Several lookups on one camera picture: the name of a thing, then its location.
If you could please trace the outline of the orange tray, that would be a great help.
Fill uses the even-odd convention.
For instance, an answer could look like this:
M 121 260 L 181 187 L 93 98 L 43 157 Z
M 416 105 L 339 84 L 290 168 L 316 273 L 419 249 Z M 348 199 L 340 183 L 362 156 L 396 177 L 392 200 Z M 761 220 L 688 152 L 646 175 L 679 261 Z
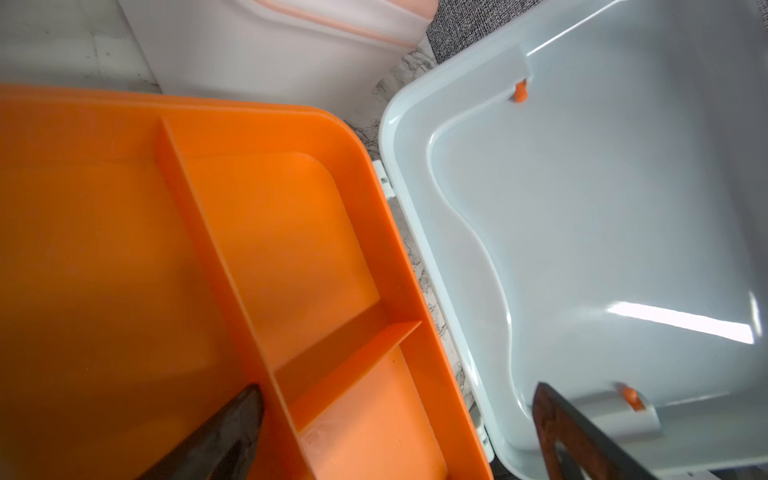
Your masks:
M 3 86 L 2 477 L 141 478 L 252 383 L 245 479 L 491 475 L 343 121 Z

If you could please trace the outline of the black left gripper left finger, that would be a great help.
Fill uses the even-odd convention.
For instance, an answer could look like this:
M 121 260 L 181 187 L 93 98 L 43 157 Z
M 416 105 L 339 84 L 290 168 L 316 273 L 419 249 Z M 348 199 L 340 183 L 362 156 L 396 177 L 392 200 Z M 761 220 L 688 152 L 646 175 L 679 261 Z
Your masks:
M 256 458 L 263 418 L 261 390 L 249 384 L 140 477 L 245 479 Z

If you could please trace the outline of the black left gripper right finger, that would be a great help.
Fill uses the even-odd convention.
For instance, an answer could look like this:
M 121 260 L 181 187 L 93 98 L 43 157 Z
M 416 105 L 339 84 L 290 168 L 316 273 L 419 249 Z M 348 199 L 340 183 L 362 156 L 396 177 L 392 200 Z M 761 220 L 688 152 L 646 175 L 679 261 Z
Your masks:
M 551 385 L 537 385 L 532 414 L 551 479 L 654 477 Z

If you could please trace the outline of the blue orange first aid box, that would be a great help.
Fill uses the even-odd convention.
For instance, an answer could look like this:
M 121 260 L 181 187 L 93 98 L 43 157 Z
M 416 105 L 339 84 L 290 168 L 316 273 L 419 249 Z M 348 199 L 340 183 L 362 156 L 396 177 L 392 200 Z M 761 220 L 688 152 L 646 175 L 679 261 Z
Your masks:
M 657 475 L 766 462 L 764 3 L 545 1 L 379 145 L 508 470 L 541 383 Z

